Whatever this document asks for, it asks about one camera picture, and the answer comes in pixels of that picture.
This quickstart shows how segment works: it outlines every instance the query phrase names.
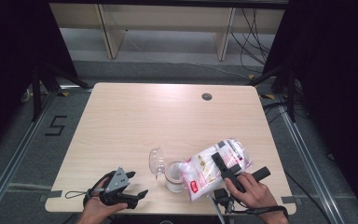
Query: table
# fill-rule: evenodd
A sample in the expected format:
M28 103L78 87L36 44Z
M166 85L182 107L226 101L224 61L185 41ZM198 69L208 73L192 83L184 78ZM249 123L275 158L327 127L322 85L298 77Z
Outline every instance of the table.
M209 93L211 100L202 94ZM98 83L79 121L52 187L49 212L81 212L83 196L65 199L70 190L85 191L104 174L122 166L136 172L128 194L148 189L136 209L125 214L215 215L205 196L191 203L185 192L172 193L149 170L151 149L160 147L165 164L185 160L222 139L238 139L253 160L250 173L267 166L262 182L282 204L292 196L260 100L254 87L189 84ZM294 203L284 205L289 214Z

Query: cable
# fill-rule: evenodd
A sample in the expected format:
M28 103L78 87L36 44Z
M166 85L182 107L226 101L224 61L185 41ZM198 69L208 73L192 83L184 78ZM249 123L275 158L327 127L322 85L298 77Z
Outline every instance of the cable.
M70 193L77 193L76 195L74 195L74 196L68 196L68 194L70 194ZM87 194L87 192L85 192L85 191L74 191L74 190L71 190L71 191L68 191L68 192L66 192L66 194L65 194L65 198L66 199L71 199L71 198L75 198L75 197L78 197L78 196L80 196L80 195L85 195L85 194Z
M74 216L75 216L75 214L72 214L72 215L69 216L62 224L68 223Z
M316 207L321 211L322 215L324 215L324 218L326 219L327 223L331 224L330 219L328 218L327 214L324 212L322 207L307 193L307 191L297 182L295 179L285 170L283 170L284 173L289 176L289 178L295 182L295 184L310 198L310 200L316 205Z
M264 59L264 62L265 62L265 61L267 60L267 55L266 55L266 53L269 53L269 48L267 48L267 47L265 47L263 44L261 44L260 39L259 39L259 37L258 37L257 23L256 23L256 21L255 21L256 12L257 12L257 9L254 8L254 9L253 9L253 21L252 21L252 25L251 25L251 23L249 22L248 18L246 17L244 8L242 9L243 17L245 18L246 23L248 24L248 27L249 27L249 34L248 34L248 37L245 38L245 40L246 40L246 42L249 43L252 47L254 47L254 48L260 50L260 53L261 53L261 55L263 56L263 59ZM258 47L255 46L255 45L253 45L252 43L250 43L250 42L248 41L250 34L252 34L252 36L253 36L253 38L255 39L255 41L256 41Z
M250 69L250 68L247 68L245 66L245 64L243 64L243 61L242 61L242 53L243 53L243 49L241 50L241 54L240 54L240 60L241 60L241 65L244 69L248 70L249 72L255 72L255 73L262 73L261 71L255 71L253 69Z
M278 106L278 105L286 105L287 102L279 102L279 103L272 103L272 104L269 104L269 105L263 105L263 109L268 109L268 108L272 108L272 107L275 107L275 106Z
M270 121L268 122L268 124L272 123L272 121L274 121L277 117L279 117L280 115L282 115L282 114L284 114L284 113L286 113L286 112L287 112L287 110L285 110L285 111L279 113L279 114L278 114L277 116L275 116L272 120L270 120Z
M297 109L297 110L295 110L295 114L296 114L297 116L301 117L302 119L309 119L309 118L310 118L309 115L303 116L303 115L298 114L298 113L297 113L298 110L304 110L304 111L306 111L306 109Z
M241 55L242 55L242 53L244 52L244 51L246 51L246 53L248 53L248 55L250 56L250 57L252 57L253 59L255 59L255 61L257 61L258 63L261 63L261 64L265 64L263 61L261 61L260 59L258 59L257 57L255 57L254 56L254 54L251 52L251 51L249 51L244 45L246 44L246 42L245 42L245 44L241 44L240 43L240 41L238 41L238 39L237 39L237 37L235 37L235 35L233 34L233 33L231 33L231 35L232 35L232 37L234 37L234 39L235 39L235 41L238 43L238 45L240 45L240 47L242 48L242 51L241 51Z
M144 52L141 48L139 48L137 45L135 45L135 43L132 42L132 40L130 40L130 43L136 48L138 49L139 51L141 52ZM153 61L153 62L158 62L158 63L172 63L172 62L168 62L168 61L163 61L163 60L155 60L155 59L152 59L150 57L147 57L145 56L147 59ZM234 72L228 72L228 71L225 71L225 70L222 70L222 69L219 69L219 68L216 68L216 67L213 67L213 66L210 66L210 65L204 65L204 64L199 64L199 63L173 63L173 64L190 64L190 65L195 65L195 66L199 66L199 67L206 67L206 68L212 68L216 71L219 71L219 72L222 72L222 73L227 73L227 74L231 74L231 75L236 75L236 76L240 76L240 77L244 77L248 80L251 80L250 78L242 75L242 74L239 74L239 73L234 73Z
M268 111L266 111L265 113L264 113L264 115L266 115L267 116L267 114L269 113L269 111L272 109L272 107L270 107L269 109L268 109Z

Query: white plastic bag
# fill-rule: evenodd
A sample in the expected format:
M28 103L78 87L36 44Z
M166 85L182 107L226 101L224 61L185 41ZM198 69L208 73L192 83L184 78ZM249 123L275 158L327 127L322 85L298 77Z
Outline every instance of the white plastic bag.
M179 165L181 177L191 202L222 184L220 170L212 159L212 155L216 152L223 158L227 168L235 164L241 167L237 174L251 165L245 149L235 139L222 140L194 155L188 161L182 162Z

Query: human hand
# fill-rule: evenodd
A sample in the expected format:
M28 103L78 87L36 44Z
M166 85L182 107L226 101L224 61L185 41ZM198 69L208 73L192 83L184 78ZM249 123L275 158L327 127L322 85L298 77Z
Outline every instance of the human hand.
M101 188L103 183L107 180L104 179L98 185L97 188ZM115 205L105 205L101 202L98 197L98 192L93 192L92 197L86 203L86 206L83 209L83 212L78 220L77 224L99 224L102 223L110 215L119 212L127 208L126 203L117 203Z
M264 208L277 206L275 198L269 188L255 181L255 178L248 173L242 173L237 177L238 181L245 187L246 192L242 193L234 186L230 179L225 179L225 184L231 195L241 200L249 208ZM289 223L284 214L280 211L268 212L259 215L265 223Z

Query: printed label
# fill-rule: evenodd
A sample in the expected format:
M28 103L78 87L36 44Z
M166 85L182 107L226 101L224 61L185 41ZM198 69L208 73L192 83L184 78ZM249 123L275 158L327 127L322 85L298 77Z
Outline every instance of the printed label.
M199 191L199 188L197 188L197 183L194 180L190 182L190 187L191 187L191 190L193 190L194 193Z

